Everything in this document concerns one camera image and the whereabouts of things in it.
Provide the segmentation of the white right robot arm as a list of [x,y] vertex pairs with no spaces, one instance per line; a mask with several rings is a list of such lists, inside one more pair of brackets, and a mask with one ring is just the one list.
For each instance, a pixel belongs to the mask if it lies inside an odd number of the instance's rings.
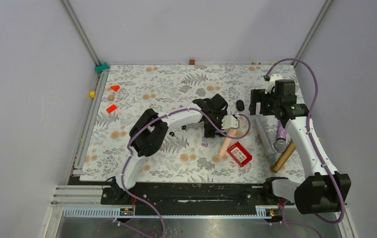
[[345,213],[345,199],[351,187],[348,174],[341,174],[331,163],[318,141],[309,109],[297,103],[296,84],[280,79],[270,90],[252,89],[250,115],[275,116],[286,129],[302,161],[305,180],[272,177],[265,182],[264,201],[277,203],[281,198],[293,202],[301,214]]

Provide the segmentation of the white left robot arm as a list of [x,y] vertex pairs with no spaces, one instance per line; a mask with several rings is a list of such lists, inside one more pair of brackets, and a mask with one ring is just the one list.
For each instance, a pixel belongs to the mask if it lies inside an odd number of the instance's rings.
[[130,157],[122,172],[112,179],[113,198],[121,204],[131,200],[131,188],[136,183],[143,159],[158,152],[165,137],[175,129],[202,122],[205,138],[225,136],[222,124],[224,117],[228,115],[227,107],[225,99],[216,94],[212,98],[195,99],[188,106],[165,114],[159,114],[153,109],[145,110],[129,132],[127,148]]

